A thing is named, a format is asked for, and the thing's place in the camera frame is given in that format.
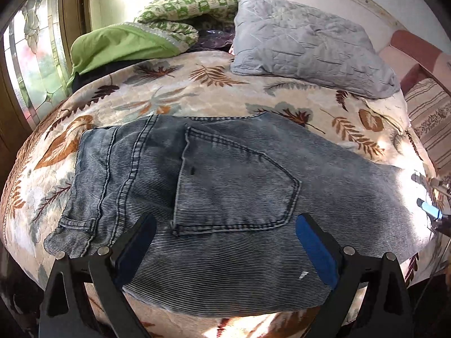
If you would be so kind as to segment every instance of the gray pillow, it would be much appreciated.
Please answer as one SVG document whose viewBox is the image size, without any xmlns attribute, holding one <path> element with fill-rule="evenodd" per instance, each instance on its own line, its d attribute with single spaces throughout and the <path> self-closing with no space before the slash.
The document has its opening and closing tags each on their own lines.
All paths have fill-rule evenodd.
<svg viewBox="0 0 451 338">
<path fill-rule="evenodd" d="M 339 16 L 286 0 L 238 0 L 235 30 L 235 74 L 294 77 L 372 99 L 400 90 L 364 28 Z"/>
</svg>

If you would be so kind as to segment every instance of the blue jeans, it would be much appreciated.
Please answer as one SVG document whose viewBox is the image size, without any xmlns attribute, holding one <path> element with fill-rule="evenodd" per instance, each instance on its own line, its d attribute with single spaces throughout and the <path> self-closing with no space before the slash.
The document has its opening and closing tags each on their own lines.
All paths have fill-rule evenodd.
<svg viewBox="0 0 451 338">
<path fill-rule="evenodd" d="M 50 254 L 94 254 L 143 212 L 156 236 L 124 290 L 201 316 L 294 311 L 324 302 L 295 233 L 309 212 L 342 245 L 400 262 L 423 246 L 401 170 L 349 152 L 281 116 L 154 115 L 83 134 Z"/>
</svg>

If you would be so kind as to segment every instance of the green blanket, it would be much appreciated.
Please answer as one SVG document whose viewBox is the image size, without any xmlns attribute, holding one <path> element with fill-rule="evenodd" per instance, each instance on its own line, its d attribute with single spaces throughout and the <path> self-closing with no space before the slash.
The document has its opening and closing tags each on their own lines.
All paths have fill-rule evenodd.
<svg viewBox="0 0 451 338">
<path fill-rule="evenodd" d="M 113 61 L 168 58 L 185 52 L 190 45 L 179 38 L 184 29 L 172 32 L 138 23 L 121 23 L 78 37 L 70 49 L 72 75 L 84 74 Z"/>
<path fill-rule="evenodd" d="M 199 29 L 233 26 L 237 0 L 154 0 L 135 19 L 78 37 L 70 49 L 72 75 L 109 62 L 168 58 L 185 52 L 199 38 Z"/>
<path fill-rule="evenodd" d="M 191 46 L 197 42 L 200 29 L 227 30 L 233 27 L 237 11 L 237 0 L 154 0 L 135 21 L 168 33 L 176 27 L 178 32 L 173 38 Z"/>
</svg>

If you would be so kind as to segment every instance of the window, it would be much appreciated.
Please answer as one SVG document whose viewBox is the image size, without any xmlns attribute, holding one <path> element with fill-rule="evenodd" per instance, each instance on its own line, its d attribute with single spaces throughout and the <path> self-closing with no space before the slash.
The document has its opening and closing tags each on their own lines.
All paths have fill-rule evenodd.
<svg viewBox="0 0 451 338">
<path fill-rule="evenodd" d="M 69 75 L 59 29 L 58 0 L 27 0 L 4 35 L 15 95 L 30 127 L 62 100 Z"/>
</svg>

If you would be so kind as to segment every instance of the stitching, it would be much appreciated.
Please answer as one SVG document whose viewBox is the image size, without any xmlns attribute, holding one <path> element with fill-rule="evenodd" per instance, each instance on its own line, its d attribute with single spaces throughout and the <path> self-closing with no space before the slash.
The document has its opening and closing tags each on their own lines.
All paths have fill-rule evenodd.
<svg viewBox="0 0 451 338">
<path fill-rule="evenodd" d="M 247 224 L 247 223 L 237 223 L 235 225 L 219 225 L 219 224 L 215 224 L 215 223 L 209 223 L 207 225 L 203 224 L 203 225 L 184 226 L 184 225 L 176 224 L 175 215 L 174 215 L 173 219 L 171 221 L 171 227 L 173 229 L 173 234 L 175 234 L 176 236 L 180 236 L 183 234 L 193 234 L 193 233 L 209 234 L 212 232 L 227 232 L 227 231 L 240 231 L 240 230 L 269 230 L 269 229 L 273 229 L 273 228 L 276 228 L 276 227 L 279 227 L 279 226 L 282 226 L 282 225 L 285 225 L 286 223 L 288 223 L 288 221 L 291 219 L 291 216 L 293 214 L 294 207 L 295 207 L 295 201 L 298 198 L 299 191 L 300 191 L 300 181 L 298 179 L 296 179 L 288 170 L 286 170 L 283 166 L 276 163 L 273 159 L 271 159 L 268 155 L 266 155 L 263 152 L 259 152 L 259 151 L 250 149 L 247 146 L 241 145 L 232 140 L 228 140 L 224 137 L 221 137 L 220 135 L 215 135 L 215 134 L 211 134 L 208 132 L 200 131 L 198 129 L 194 129 L 192 127 L 188 127 L 185 131 L 185 139 L 186 139 L 187 144 L 182 152 L 183 160 L 182 160 L 182 166 L 180 168 L 180 171 L 182 171 L 182 169 L 184 167 L 184 162 L 185 162 L 184 154 L 190 145 L 190 141 L 189 141 L 190 135 L 192 135 L 193 137 L 197 137 L 204 141 L 222 143 L 222 144 L 225 144 L 225 145 L 228 145 L 231 147 L 235 147 L 237 149 L 245 150 L 247 152 L 250 152 L 252 154 L 255 154 L 255 155 L 258 155 L 258 156 L 264 158 L 265 160 L 269 161 L 272 165 L 274 165 L 275 167 L 282 170 L 282 172 L 284 172 L 288 176 L 288 178 L 291 179 L 291 181 L 293 183 L 293 191 L 292 191 L 292 194 L 288 201 L 287 208 L 286 208 L 283 216 L 281 217 L 281 219 L 279 219 L 277 221 L 262 223 L 260 225 L 252 225 L 252 224 Z M 180 191 L 180 177 L 179 177 L 179 181 L 177 183 L 177 193 L 176 194 L 179 194 L 179 191 Z M 175 198 L 174 210 L 176 210 L 176 208 L 177 208 L 177 196 Z"/>
<path fill-rule="evenodd" d="M 191 119 L 192 121 L 219 122 L 219 121 L 230 121 L 230 120 L 235 120 L 235 119 L 255 118 L 255 117 L 260 117 L 265 114 L 267 114 L 267 112 L 258 113 L 258 114 L 254 114 L 252 116 L 245 116 L 245 117 L 185 117 L 185 118 Z"/>
<path fill-rule="evenodd" d="M 116 210 L 117 210 L 116 211 L 116 223 L 114 224 L 114 227 L 113 227 L 113 230 L 111 233 L 109 245 L 112 244 L 114 238 L 116 237 L 117 230 L 119 229 L 119 220 L 121 219 L 121 217 L 124 218 L 123 222 L 125 223 L 127 197 L 129 195 L 132 184 L 138 173 L 139 159 L 141 158 L 141 156 L 140 156 L 141 150 L 143 149 L 145 139 L 149 135 L 153 126 L 155 125 L 155 122 L 158 119 L 158 117 L 159 116 L 156 116 L 156 118 L 154 119 L 154 116 L 152 115 L 146 120 L 146 123 L 144 124 L 142 130 L 139 132 L 138 137 L 136 138 L 136 141 L 133 145 L 132 156 L 131 156 L 132 160 L 131 160 L 131 164 L 130 164 L 129 176 L 127 177 L 126 181 L 122 184 L 121 189 L 120 189 L 119 194 L 116 199 Z M 152 125 L 149 126 L 149 122 L 151 120 L 153 120 L 153 123 L 152 123 Z"/>
<path fill-rule="evenodd" d="M 108 181 L 109 181 L 109 179 L 110 179 L 110 156 L 111 156 L 111 149 L 112 149 L 112 147 L 113 147 L 114 140 L 116 139 L 116 133 L 117 133 L 118 129 L 119 129 L 119 127 L 116 127 L 116 128 L 114 129 L 113 135 L 111 136 L 110 146 L 108 147 L 108 153 L 107 153 L 107 176 L 105 177 L 105 183 L 104 183 L 104 185 L 103 185 L 102 194 L 101 194 L 101 196 L 100 196 L 99 203 L 98 203 L 98 205 L 97 205 L 97 217 L 94 218 L 94 222 L 92 223 L 92 231 L 93 231 L 93 233 L 92 233 L 91 237 L 89 238 L 89 240 L 86 242 L 85 248 L 83 249 L 83 251 L 82 251 L 82 253 L 81 253 L 80 256 L 84 256 L 84 255 L 86 254 L 87 248 L 89 247 L 89 245 L 91 244 L 91 241 L 93 241 L 94 237 L 96 236 L 95 230 L 96 230 L 98 221 L 99 221 L 99 219 L 101 218 L 101 208 L 100 208 L 100 204 L 102 203 L 102 201 L 103 201 L 103 199 L 104 199 L 104 197 L 105 197 L 105 193 L 107 192 L 107 184 L 108 184 Z"/>
<path fill-rule="evenodd" d="M 96 219 L 88 219 L 84 221 L 76 221 L 76 220 L 69 220 L 64 217 L 61 217 L 58 222 L 58 226 L 61 226 L 63 228 L 72 228 L 72 227 L 81 227 L 86 228 L 88 231 L 92 231 L 92 224 Z"/>
<path fill-rule="evenodd" d="M 134 28 L 140 29 L 142 31 L 145 31 L 146 33 L 157 35 L 160 38 L 166 39 L 169 43 L 171 43 L 173 46 L 175 46 L 180 53 L 185 52 L 189 45 L 188 43 L 184 42 L 183 40 L 177 41 L 173 37 L 170 36 L 169 33 L 166 32 L 166 30 L 160 29 L 160 28 L 150 28 L 149 26 L 143 24 L 143 23 L 131 23 L 131 22 L 124 22 L 124 23 L 118 23 L 113 24 L 112 26 L 109 26 L 110 29 L 115 28 L 118 29 L 120 26 L 132 26 Z"/>
</svg>

